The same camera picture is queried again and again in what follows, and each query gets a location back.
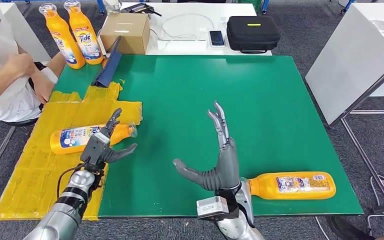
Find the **black shoe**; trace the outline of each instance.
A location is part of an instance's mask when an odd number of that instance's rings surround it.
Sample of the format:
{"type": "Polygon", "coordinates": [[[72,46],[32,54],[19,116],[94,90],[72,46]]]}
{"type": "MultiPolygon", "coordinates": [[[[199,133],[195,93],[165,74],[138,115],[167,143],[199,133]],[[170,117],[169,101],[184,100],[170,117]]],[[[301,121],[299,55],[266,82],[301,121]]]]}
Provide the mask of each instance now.
{"type": "Polygon", "coordinates": [[[342,240],[375,240],[376,238],[351,225],[341,216],[326,217],[330,229],[342,240]]]}

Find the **smartphone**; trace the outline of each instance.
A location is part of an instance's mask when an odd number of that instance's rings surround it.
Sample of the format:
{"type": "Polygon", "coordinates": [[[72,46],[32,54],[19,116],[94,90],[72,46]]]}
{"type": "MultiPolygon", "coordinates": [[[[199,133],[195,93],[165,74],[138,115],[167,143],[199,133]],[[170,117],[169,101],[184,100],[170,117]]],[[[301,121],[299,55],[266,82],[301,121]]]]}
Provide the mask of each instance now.
{"type": "Polygon", "coordinates": [[[209,31],[209,40],[211,47],[224,47],[222,31],[209,31]]]}

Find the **robotic thumb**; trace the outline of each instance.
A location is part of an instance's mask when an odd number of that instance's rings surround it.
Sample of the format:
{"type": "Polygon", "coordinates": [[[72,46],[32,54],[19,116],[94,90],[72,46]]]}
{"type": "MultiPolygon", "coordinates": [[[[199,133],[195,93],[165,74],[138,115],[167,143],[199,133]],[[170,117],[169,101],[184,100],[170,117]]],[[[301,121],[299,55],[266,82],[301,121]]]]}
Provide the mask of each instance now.
{"type": "Polygon", "coordinates": [[[173,159],[173,164],[180,175],[198,184],[202,188],[209,191],[218,189],[219,181],[216,180],[218,178],[215,177],[214,170],[206,172],[197,171],[193,168],[187,167],[179,158],[173,159]]]}
{"type": "Polygon", "coordinates": [[[124,157],[127,157],[129,156],[130,154],[132,154],[136,147],[138,145],[136,143],[133,143],[132,145],[128,146],[127,148],[125,149],[122,149],[120,151],[114,151],[114,150],[111,150],[111,152],[113,153],[111,157],[108,158],[107,162],[109,164],[112,164],[114,162],[116,162],[117,160],[119,159],[122,159],[124,157]]]}

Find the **cardboard box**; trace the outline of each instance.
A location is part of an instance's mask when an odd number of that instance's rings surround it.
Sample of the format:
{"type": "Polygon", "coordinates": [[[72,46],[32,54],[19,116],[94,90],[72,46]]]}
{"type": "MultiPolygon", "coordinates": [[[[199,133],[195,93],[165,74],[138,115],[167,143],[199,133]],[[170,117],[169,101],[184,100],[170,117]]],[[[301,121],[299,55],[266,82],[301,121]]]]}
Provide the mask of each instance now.
{"type": "Polygon", "coordinates": [[[150,19],[143,13],[111,13],[103,24],[100,38],[108,51],[121,36],[117,50],[122,54],[145,54],[150,40],[150,19]]]}

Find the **blue object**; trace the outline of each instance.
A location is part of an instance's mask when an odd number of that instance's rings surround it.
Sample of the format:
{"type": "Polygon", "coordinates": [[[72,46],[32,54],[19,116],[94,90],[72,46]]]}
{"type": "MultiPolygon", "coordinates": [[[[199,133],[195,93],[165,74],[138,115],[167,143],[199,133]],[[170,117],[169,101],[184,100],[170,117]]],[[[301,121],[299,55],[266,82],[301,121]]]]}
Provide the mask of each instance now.
{"type": "Polygon", "coordinates": [[[267,13],[267,6],[268,5],[269,5],[269,0],[263,0],[262,6],[261,6],[262,14],[267,13]]]}
{"type": "Polygon", "coordinates": [[[345,12],[347,12],[352,3],[354,3],[354,0],[349,0],[345,8],[340,11],[340,14],[344,14],[345,12]]]}
{"type": "Polygon", "coordinates": [[[105,66],[102,67],[101,64],[100,70],[90,85],[101,88],[108,88],[110,86],[110,82],[113,79],[114,73],[116,72],[117,66],[119,65],[120,58],[122,57],[122,54],[117,50],[117,46],[119,45],[121,38],[121,36],[118,36],[115,42],[109,48],[108,53],[110,55],[106,61],[105,66]]]}
{"type": "MultiPolygon", "coordinates": [[[[3,3],[10,3],[14,1],[24,1],[27,4],[30,4],[30,1],[40,1],[40,0],[2,0],[3,3]]],[[[99,6],[99,13],[103,16],[105,14],[105,8],[104,8],[104,2],[102,0],[96,0],[99,6]]]]}

